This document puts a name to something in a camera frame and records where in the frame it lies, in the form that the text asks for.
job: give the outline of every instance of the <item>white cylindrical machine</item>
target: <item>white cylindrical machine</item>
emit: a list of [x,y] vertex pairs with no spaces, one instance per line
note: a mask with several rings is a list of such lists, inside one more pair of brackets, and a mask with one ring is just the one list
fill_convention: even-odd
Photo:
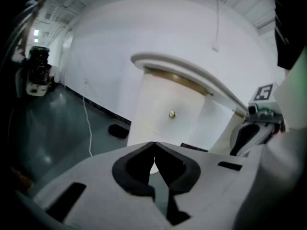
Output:
[[[221,82],[198,66],[152,53],[131,60],[144,75],[128,146],[149,141],[180,145],[195,126],[206,95],[239,114],[246,112]],[[154,164],[151,173],[157,171]]]

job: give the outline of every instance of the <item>white wall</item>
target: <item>white wall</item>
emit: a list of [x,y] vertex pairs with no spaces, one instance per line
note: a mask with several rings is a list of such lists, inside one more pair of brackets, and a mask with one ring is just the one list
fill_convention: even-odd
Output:
[[[215,32],[214,0],[103,0],[80,17],[68,55],[65,83],[132,120],[142,71],[134,67],[130,57],[152,51],[206,68],[247,104],[257,86],[274,81],[275,56],[254,27],[222,4],[219,53],[212,50]],[[218,124],[214,133],[218,137],[232,112],[215,103],[211,108],[223,113],[212,119]],[[198,146],[208,140],[211,132],[204,133],[204,124],[199,125],[201,132],[195,136],[202,138],[196,142]]]
[[62,48],[62,52],[61,52],[61,57],[59,59],[59,70],[60,70],[60,81],[62,84],[65,84],[65,71],[66,71],[66,66],[67,66],[67,62],[68,62],[68,55],[69,55],[69,51],[71,48],[71,43],[73,40],[73,35],[74,35],[74,31],[75,31],[75,26],[76,24],[71,24],[68,28],[67,34],[65,36],[64,42],[63,42],[63,48]]
[[64,42],[66,33],[67,33],[67,28],[62,29],[60,33],[58,34],[58,36],[50,44],[48,64],[59,67],[63,42]]

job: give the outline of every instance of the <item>ceiling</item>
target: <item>ceiling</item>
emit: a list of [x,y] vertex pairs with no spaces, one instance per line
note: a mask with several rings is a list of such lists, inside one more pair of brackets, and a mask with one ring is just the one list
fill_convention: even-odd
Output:
[[[58,33],[66,27],[73,17],[96,0],[47,0],[35,19],[28,39],[28,45],[49,46]],[[220,0],[244,16],[254,25],[267,44],[276,51],[274,38],[274,0]],[[34,37],[33,30],[39,29]]]

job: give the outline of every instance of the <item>black slot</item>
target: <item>black slot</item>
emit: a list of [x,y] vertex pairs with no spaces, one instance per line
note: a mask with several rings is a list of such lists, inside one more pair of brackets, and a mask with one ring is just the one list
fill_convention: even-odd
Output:
[[235,146],[231,149],[230,155],[236,156],[242,147],[244,147],[260,130],[258,125],[246,125],[241,128],[236,138]]
[[174,195],[171,195],[171,193],[168,196],[166,218],[173,226],[190,218],[186,212],[179,211],[174,199]]
[[63,222],[73,205],[85,190],[86,185],[73,183],[70,187],[46,210],[46,213],[59,222]]
[[155,197],[154,188],[148,185],[149,172],[154,164],[153,142],[119,158],[112,167],[114,180],[127,193]]
[[235,164],[235,163],[228,163],[228,162],[219,162],[218,166],[222,166],[234,171],[240,171],[242,168],[242,165]]
[[201,149],[201,148],[198,148],[198,147],[186,144],[186,143],[182,143],[180,146],[183,148],[189,148],[189,149],[196,150],[196,151],[208,152],[208,150],[206,149]]

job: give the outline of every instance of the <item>black cutout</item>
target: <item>black cutout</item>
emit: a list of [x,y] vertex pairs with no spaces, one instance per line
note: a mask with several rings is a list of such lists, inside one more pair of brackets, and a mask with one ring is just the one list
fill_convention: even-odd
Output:
[[260,144],[267,144],[271,138],[272,138],[272,134],[269,134],[267,137],[264,138],[264,140]]
[[282,120],[282,122],[280,123],[280,131],[283,133],[286,131],[286,126],[284,124],[284,120]]
[[110,125],[108,131],[111,135],[122,139],[126,138],[129,134],[129,130],[119,125]]
[[235,164],[235,163],[228,163],[228,162],[219,162],[218,166],[222,166],[234,171],[240,171],[242,168],[242,165]]
[[273,133],[272,133],[272,135],[275,135],[275,134],[277,134],[279,131],[280,132],[284,132],[284,130],[283,130],[283,121],[280,123],[280,124],[274,124],[274,131],[273,131]]
[[73,183],[70,187],[46,210],[46,213],[59,222],[63,222],[73,205],[85,190],[86,185]]
[[198,147],[186,144],[186,143],[181,143],[180,146],[183,147],[183,148],[189,148],[189,149],[196,150],[196,151],[208,152],[208,150],[206,150],[206,149],[201,149],[201,148],[198,148]]
[[232,148],[230,155],[236,156],[240,149],[246,145],[260,130],[258,125],[246,125],[239,130],[238,136],[236,138],[236,143]]
[[127,193],[150,196],[154,199],[154,188],[148,185],[149,172],[154,162],[153,142],[119,158],[112,167],[114,180]]
[[155,164],[170,192],[173,195],[189,192],[200,177],[200,166],[193,159],[159,142],[155,145]]
[[189,192],[201,174],[200,166],[193,159],[159,142],[149,142],[119,158],[112,168],[113,177],[126,192],[136,196],[151,196],[154,199],[154,188],[148,185],[154,158],[169,188],[166,218],[173,225],[179,224],[190,216],[178,210],[174,196]]

